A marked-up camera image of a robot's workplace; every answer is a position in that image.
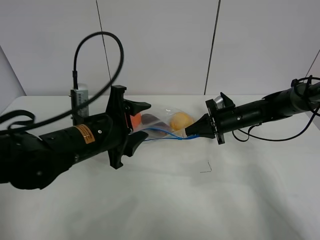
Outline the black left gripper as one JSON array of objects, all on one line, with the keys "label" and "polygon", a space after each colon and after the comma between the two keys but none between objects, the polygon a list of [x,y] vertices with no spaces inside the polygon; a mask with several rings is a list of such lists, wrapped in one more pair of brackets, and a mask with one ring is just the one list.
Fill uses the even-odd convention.
[{"label": "black left gripper", "polygon": [[126,113],[130,116],[135,116],[142,111],[150,109],[151,104],[124,100],[126,90],[125,86],[113,85],[110,88],[106,106],[106,113],[112,119],[112,127],[108,134],[108,143],[111,144],[108,149],[109,163],[116,170],[123,166],[122,156],[132,157],[140,144],[149,136],[144,131],[137,131],[129,135],[130,129],[127,124]]}]

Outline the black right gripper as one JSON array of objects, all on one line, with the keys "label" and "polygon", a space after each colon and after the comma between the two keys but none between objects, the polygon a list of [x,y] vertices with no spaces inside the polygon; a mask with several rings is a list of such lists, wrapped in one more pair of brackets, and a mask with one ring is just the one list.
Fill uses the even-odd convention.
[{"label": "black right gripper", "polygon": [[193,134],[186,137],[188,140],[195,138],[215,139],[216,137],[219,145],[225,143],[222,127],[223,114],[233,110],[236,105],[223,92],[220,92],[220,96],[222,96],[224,100],[225,108],[217,109],[214,99],[207,100],[205,103],[208,113],[205,113],[199,120],[185,128],[186,134]]}]

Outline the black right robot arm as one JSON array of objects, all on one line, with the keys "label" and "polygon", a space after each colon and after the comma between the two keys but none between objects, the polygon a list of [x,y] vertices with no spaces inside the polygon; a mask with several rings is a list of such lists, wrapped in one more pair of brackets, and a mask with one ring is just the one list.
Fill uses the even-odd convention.
[{"label": "black right robot arm", "polygon": [[320,79],[312,75],[294,79],[290,88],[274,92],[261,100],[236,106],[224,93],[206,102],[208,112],[185,128],[187,137],[217,139],[224,144],[224,134],[247,128],[251,131],[264,123],[289,118],[293,115],[320,109]]}]

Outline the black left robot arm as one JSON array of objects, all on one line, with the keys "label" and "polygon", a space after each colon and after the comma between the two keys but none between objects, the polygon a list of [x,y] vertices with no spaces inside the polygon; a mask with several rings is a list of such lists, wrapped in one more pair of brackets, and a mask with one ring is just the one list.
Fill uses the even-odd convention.
[{"label": "black left robot arm", "polygon": [[133,132],[131,117],[151,107],[124,99],[125,90],[111,87],[105,112],[77,116],[71,127],[40,136],[1,136],[0,182],[22,190],[43,189],[73,165],[103,152],[108,152],[112,168],[121,168],[122,156],[131,157],[148,137],[146,132]]}]

